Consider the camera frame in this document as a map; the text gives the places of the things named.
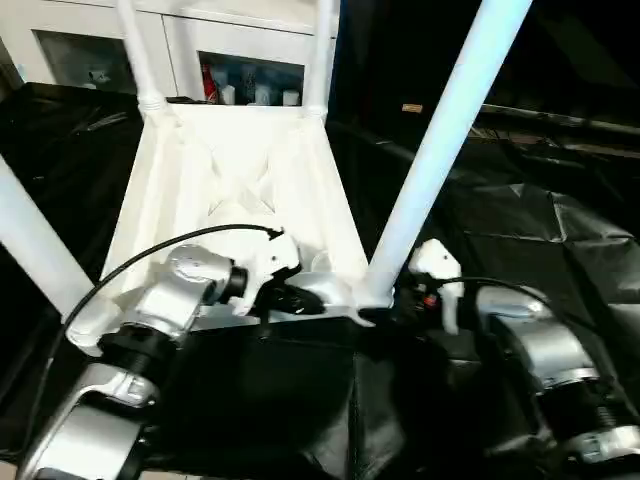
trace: bottle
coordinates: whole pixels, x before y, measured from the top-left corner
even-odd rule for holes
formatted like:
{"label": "bottle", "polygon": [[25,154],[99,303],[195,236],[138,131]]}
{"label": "bottle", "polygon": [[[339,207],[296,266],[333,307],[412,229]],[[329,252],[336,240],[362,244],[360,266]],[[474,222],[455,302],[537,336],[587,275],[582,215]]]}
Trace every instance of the bottle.
{"label": "bottle", "polygon": [[202,64],[202,84],[205,100],[209,103],[218,103],[218,89],[211,75],[211,67],[207,64]]}

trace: black plastic sheet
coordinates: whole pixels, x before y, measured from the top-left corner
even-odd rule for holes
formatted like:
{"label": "black plastic sheet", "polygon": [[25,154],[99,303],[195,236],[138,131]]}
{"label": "black plastic sheet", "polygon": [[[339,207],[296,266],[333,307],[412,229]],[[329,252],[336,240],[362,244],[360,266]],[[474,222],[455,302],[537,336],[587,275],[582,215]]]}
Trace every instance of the black plastic sheet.
{"label": "black plastic sheet", "polygon": [[[96,278],[141,122],[133,98],[118,104],[99,92],[63,90],[70,96],[52,100],[30,89],[0,106],[0,151]],[[330,139],[371,254],[408,163],[344,132],[330,131]],[[579,334],[605,366],[609,353],[636,405],[640,260],[630,212],[637,170],[629,162],[534,157],[508,143],[467,142],[421,234],[421,241],[440,238],[465,273],[532,285],[592,322],[603,340]],[[51,180],[44,187],[41,172]],[[20,276],[15,266],[11,275]],[[6,296],[21,312],[8,317],[16,327],[2,337],[10,365],[29,332],[54,322],[28,280],[14,281]],[[9,450],[21,441],[48,338],[31,339],[28,361],[0,403],[2,458],[17,458]],[[82,365],[66,345],[45,416]],[[417,340],[344,319],[193,334],[149,435],[149,468],[217,478],[547,475],[535,449],[540,432],[501,372],[482,368],[471,332],[432,331]]]}

